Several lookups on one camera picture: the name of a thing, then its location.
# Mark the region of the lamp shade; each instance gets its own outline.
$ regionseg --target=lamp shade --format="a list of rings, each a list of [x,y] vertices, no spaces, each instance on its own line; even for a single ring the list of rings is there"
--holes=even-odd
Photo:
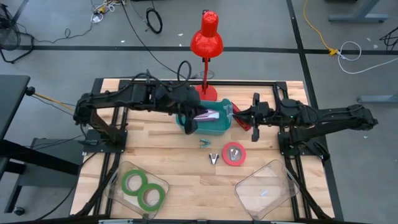
[[[204,13],[201,29],[192,37],[191,50],[202,58],[213,58],[223,52],[223,40],[217,33],[218,16],[213,11]]]

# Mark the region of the red desk lamp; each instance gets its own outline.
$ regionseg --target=red desk lamp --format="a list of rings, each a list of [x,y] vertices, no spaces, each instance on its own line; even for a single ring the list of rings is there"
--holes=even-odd
[[[208,62],[210,58],[217,57],[223,52],[223,40],[217,33],[218,16],[212,11],[203,11],[201,29],[192,37],[191,50],[202,57],[205,63],[205,75],[202,85],[195,87],[201,100],[216,101],[217,91],[207,84]]]

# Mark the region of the green tape roll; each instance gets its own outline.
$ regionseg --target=green tape roll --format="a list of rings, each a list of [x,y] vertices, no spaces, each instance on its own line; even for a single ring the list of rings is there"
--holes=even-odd
[[[141,186],[137,190],[131,190],[128,186],[130,177],[134,175],[141,177]],[[142,186],[145,186],[146,184],[148,184],[148,178],[142,170],[130,170],[122,178],[122,190],[126,195],[137,196],[138,191],[140,191]]]
[[[146,204],[144,201],[145,192],[147,190],[152,190],[152,189],[157,190],[159,192],[159,201],[154,206],[150,206],[150,205]],[[147,185],[142,186],[139,189],[137,199],[138,199],[138,204],[142,209],[144,209],[147,212],[154,212],[160,208],[160,206],[162,205],[162,203],[164,201],[165,196],[166,196],[166,193],[165,193],[163,187],[161,187],[159,184],[147,184]]]

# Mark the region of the plastic container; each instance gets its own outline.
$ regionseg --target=plastic container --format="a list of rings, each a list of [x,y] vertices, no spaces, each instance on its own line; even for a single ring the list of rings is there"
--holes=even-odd
[[[212,136],[223,135],[231,127],[232,103],[228,99],[223,99],[218,102],[202,100],[200,104],[207,109],[219,112],[220,118],[216,121],[198,122],[198,129],[195,131],[195,134],[207,134]],[[175,117],[175,120],[177,124],[184,129],[178,121],[178,116]],[[185,122],[184,115],[182,116],[182,122]]]
[[[254,220],[265,215],[299,192],[292,174],[273,160],[235,186],[235,193]]]
[[[126,173],[130,173],[130,171],[132,170],[134,170],[133,172],[135,172],[135,170],[140,170],[139,172],[143,172],[146,176],[147,181],[142,180],[139,175],[126,175]],[[153,211],[144,210],[140,206],[140,195],[131,195],[131,193],[129,195],[124,191],[124,189],[126,190],[127,187],[128,190],[139,192],[139,189],[145,186],[142,185],[143,182],[147,182],[147,184],[152,185],[157,184],[161,186],[162,189],[164,189],[164,199],[163,202],[159,203],[159,205],[156,205],[156,203],[159,202],[162,192],[158,190],[147,190],[144,194],[141,194],[141,198],[143,198],[143,200],[141,200],[141,204],[142,202],[144,202],[145,206],[152,208],[151,210]],[[155,218],[157,212],[160,210],[162,204],[164,203],[168,191],[169,183],[167,183],[165,180],[162,180],[155,175],[145,171],[144,169],[141,169],[140,167],[126,161],[119,166],[117,171],[112,176],[106,187],[105,195],[113,200],[118,201],[122,205],[130,208],[131,210],[142,215],[145,219],[149,220]]]

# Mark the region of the wire bundle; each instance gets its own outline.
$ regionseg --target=wire bundle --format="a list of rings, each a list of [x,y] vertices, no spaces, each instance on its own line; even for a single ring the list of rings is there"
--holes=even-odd
[[[384,44],[386,45],[386,51],[390,51],[392,52],[392,50],[394,50],[394,47],[396,46],[396,44],[398,43],[398,36],[397,37],[391,37],[391,35],[396,32],[398,30],[398,27],[393,29],[392,31],[390,31],[387,35],[385,35],[384,37],[381,37],[379,40],[383,40]],[[390,40],[395,39],[395,41],[393,43],[390,44]]]
[[[149,7],[149,8],[147,8],[147,14],[146,14],[146,18],[147,19],[144,19],[137,11],[136,11],[136,9],[134,8],[134,6],[131,4],[131,6],[132,6],[132,8],[134,9],[134,12],[136,12],[136,14],[142,19],[142,21],[144,21],[146,24],[147,24],[147,26],[151,29],[151,31],[152,32],[154,32],[155,34],[159,34],[159,33],[161,33],[162,32],[162,30],[163,30],[163,21],[162,21],[162,18],[161,18],[161,16],[160,16],[160,14],[156,11],[156,9],[155,9],[155,4],[154,4],[154,0],[151,0],[151,2],[152,2],[152,7]],[[160,27],[159,27],[159,30],[155,30],[155,28],[152,26],[152,24],[149,22],[149,13],[150,12],[153,12],[153,13],[155,13],[155,15],[156,15],[156,18],[157,18],[157,20],[159,21],[159,24],[160,24]]]
[[[122,3],[115,0],[104,0],[102,4],[97,6],[91,15],[91,22],[92,23],[99,23],[104,19],[104,14],[111,11],[114,12],[114,6],[121,5]]]

